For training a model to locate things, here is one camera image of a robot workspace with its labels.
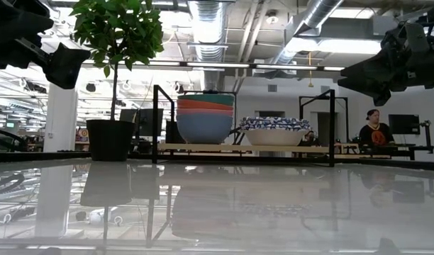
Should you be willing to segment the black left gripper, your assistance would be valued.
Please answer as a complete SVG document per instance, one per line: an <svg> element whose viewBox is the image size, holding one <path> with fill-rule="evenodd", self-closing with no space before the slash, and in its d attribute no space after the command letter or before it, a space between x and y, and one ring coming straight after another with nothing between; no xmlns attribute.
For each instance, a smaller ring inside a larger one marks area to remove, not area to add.
<svg viewBox="0 0 434 255"><path fill-rule="evenodd" d="M60 43L51 54L43 52L40 33L53 27L50 10L39 0L0 0L0 69L26 69L33 62L43 67L46 79L61 89L74 89L82 63L91 53Z"/></svg>

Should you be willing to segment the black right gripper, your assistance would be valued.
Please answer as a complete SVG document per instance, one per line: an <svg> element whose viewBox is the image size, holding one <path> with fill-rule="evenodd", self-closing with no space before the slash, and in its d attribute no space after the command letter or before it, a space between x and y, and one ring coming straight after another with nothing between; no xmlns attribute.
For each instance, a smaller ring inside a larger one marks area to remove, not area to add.
<svg viewBox="0 0 434 255"><path fill-rule="evenodd" d="M376 106L385 105L392 91L434 88L433 35L422 28L395 28L386 32L382 51L386 57L373 56L344 68L340 75L346 78L339 79L338 85L371 97Z"/></svg>

